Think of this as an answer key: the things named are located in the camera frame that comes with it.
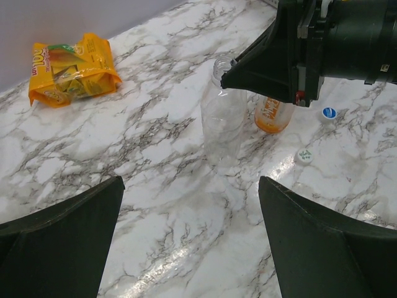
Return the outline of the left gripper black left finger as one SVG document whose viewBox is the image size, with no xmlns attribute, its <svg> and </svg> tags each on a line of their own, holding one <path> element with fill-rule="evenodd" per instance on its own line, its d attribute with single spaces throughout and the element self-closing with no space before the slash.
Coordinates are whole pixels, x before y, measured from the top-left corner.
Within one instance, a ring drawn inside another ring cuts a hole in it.
<svg viewBox="0 0 397 298">
<path fill-rule="evenodd" d="M 1 297 L 96 297 L 124 190 L 111 177 L 1 224 Z"/>
</svg>

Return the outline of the clear bottle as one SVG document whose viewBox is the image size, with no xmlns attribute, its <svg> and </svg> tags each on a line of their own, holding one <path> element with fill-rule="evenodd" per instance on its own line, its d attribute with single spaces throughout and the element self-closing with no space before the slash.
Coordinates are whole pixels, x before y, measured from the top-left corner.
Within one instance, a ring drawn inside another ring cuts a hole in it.
<svg viewBox="0 0 397 298">
<path fill-rule="evenodd" d="M 226 172 L 238 163 L 247 93 L 221 87 L 221 77 L 234 65 L 230 56 L 218 57 L 200 101 L 205 156 L 218 171 Z"/>
</svg>

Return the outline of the blue white bottle cap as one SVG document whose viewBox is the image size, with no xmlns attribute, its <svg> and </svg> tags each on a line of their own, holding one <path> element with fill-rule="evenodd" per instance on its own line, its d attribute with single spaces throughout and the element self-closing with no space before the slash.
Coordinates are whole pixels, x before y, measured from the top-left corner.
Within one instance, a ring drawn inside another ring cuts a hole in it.
<svg viewBox="0 0 397 298">
<path fill-rule="evenodd" d="M 318 119 L 323 124 L 328 124 L 336 120 L 338 116 L 337 110 L 332 107 L 324 107 L 318 114 Z"/>
</svg>

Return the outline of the orange juice bottle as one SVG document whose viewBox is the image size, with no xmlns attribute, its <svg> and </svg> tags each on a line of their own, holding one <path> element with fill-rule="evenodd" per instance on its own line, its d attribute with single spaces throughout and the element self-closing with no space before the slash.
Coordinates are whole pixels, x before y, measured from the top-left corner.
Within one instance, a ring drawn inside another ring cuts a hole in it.
<svg viewBox="0 0 397 298">
<path fill-rule="evenodd" d="M 295 106 L 277 101 L 267 96 L 259 96 L 254 112 L 258 128 L 266 133 L 280 133 L 289 124 Z"/>
</svg>

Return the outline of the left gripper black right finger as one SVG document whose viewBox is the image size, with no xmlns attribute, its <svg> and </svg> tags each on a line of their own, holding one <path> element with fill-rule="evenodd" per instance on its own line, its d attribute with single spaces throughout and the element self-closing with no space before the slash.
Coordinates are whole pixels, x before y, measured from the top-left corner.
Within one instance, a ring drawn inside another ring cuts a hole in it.
<svg viewBox="0 0 397 298">
<path fill-rule="evenodd" d="M 282 297 L 396 297 L 396 230 L 342 215 L 266 176 L 259 200 Z"/>
</svg>

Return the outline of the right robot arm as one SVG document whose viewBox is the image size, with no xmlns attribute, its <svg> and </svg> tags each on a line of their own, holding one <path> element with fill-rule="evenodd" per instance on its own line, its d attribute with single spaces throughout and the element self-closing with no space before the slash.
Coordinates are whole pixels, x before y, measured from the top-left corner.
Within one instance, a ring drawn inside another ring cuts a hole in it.
<svg viewBox="0 0 397 298">
<path fill-rule="evenodd" d="M 308 107 L 325 78 L 396 82 L 395 1 L 279 1 L 221 86 Z"/>
</svg>

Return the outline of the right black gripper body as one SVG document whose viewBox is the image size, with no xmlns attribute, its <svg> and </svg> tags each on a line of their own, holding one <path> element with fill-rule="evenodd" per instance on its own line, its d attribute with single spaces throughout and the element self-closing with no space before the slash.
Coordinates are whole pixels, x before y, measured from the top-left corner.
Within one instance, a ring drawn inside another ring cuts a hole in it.
<svg viewBox="0 0 397 298">
<path fill-rule="evenodd" d="M 290 99 L 300 107 L 318 100 L 321 67 L 332 1 L 291 1 L 288 8 L 288 82 Z"/>
</svg>

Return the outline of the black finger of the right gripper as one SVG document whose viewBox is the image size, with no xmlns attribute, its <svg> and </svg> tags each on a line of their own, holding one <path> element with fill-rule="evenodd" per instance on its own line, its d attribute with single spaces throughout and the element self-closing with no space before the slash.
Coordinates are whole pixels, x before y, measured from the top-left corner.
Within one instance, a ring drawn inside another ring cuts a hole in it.
<svg viewBox="0 0 397 298">
<path fill-rule="evenodd" d="M 223 89 L 241 89 L 292 103 L 292 48 L 295 2 L 280 1 L 274 21 L 235 58 L 221 77 Z"/>
</svg>

